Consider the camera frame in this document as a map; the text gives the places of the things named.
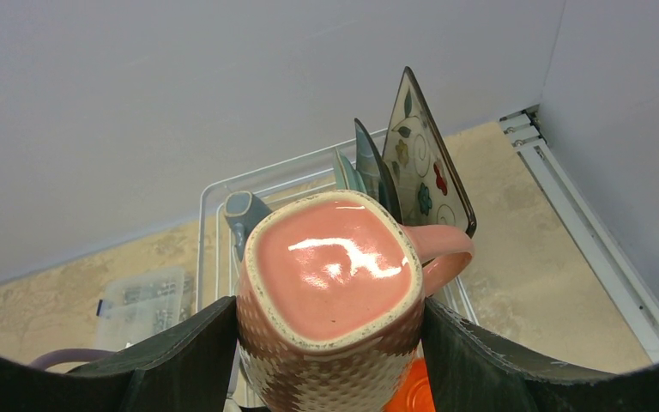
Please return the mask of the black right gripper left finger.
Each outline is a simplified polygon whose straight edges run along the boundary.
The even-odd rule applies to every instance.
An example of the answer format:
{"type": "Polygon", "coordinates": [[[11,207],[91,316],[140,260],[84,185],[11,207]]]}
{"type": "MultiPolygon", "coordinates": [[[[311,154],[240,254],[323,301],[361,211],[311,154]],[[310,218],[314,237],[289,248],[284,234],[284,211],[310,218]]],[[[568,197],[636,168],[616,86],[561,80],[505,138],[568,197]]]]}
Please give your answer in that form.
{"type": "Polygon", "coordinates": [[[238,338],[236,300],[105,359],[52,373],[0,357],[0,411],[221,411],[238,338]]]}

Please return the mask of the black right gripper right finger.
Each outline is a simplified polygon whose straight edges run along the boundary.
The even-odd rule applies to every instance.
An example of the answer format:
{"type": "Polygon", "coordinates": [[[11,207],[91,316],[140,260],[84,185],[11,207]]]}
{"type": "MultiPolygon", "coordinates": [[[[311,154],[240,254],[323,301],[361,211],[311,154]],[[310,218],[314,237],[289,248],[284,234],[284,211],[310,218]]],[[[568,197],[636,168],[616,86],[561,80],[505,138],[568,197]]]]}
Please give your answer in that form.
{"type": "Polygon", "coordinates": [[[614,374],[538,353],[425,301],[421,342],[437,411],[659,411],[659,363],[614,374]]]}

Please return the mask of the orange bowl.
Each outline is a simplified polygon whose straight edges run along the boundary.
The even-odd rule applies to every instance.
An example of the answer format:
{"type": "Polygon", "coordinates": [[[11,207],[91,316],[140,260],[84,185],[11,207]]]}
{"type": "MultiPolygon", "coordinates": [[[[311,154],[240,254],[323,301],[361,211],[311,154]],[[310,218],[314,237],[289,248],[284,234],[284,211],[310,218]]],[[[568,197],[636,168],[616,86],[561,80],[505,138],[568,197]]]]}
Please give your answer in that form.
{"type": "Polygon", "coordinates": [[[385,412],[435,412],[424,358],[415,359],[402,386],[384,408],[385,412]]]}

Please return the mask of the pink flowered mug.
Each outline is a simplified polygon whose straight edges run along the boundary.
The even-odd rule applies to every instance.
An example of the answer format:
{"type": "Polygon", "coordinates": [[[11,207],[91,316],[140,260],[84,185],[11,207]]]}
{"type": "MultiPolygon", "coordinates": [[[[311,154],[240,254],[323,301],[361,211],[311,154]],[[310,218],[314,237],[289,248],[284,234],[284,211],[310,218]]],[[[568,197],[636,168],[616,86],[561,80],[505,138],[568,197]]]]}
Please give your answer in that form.
{"type": "Polygon", "coordinates": [[[475,252],[448,225],[407,227],[351,191],[302,198],[248,237],[240,359],[272,411],[381,411],[408,375],[425,300],[475,252]]]}

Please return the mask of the grey printed mug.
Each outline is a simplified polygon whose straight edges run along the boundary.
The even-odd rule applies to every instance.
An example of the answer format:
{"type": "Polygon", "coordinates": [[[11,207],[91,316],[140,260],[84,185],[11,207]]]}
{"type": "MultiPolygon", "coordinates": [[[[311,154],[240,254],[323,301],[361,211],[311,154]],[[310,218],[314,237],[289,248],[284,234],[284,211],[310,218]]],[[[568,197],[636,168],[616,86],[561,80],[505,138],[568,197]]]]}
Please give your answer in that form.
{"type": "Polygon", "coordinates": [[[235,191],[225,201],[224,217],[234,238],[236,256],[244,260],[246,241],[255,226],[272,213],[272,209],[250,191],[235,191]]]}

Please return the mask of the square floral plate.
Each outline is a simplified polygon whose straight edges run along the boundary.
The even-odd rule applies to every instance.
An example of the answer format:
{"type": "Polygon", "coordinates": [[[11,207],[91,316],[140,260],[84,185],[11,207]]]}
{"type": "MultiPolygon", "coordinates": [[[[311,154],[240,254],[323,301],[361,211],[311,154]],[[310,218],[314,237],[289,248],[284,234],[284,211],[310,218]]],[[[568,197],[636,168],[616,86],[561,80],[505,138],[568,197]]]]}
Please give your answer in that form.
{"type": "Polygon", "coordinates": [[[445,224],[472,237],[475,212],[420,85],[405,67],[390,115],[383,161],[407,226],[445,224]]]}

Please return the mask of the light green round plate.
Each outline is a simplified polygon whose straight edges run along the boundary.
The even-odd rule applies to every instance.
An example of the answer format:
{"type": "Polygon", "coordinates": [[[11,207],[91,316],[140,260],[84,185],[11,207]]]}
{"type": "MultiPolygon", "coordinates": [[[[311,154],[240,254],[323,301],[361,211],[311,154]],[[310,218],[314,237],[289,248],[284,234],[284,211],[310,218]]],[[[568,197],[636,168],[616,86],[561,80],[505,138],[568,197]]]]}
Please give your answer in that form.
{"type": "Polygon", "coordinates": [[[363,179],[357,173],[349,159],[337,148],[335,148],[332,163],[336,180],[336,189],[358,191],[364,194],[367,193],[363,179]]]}

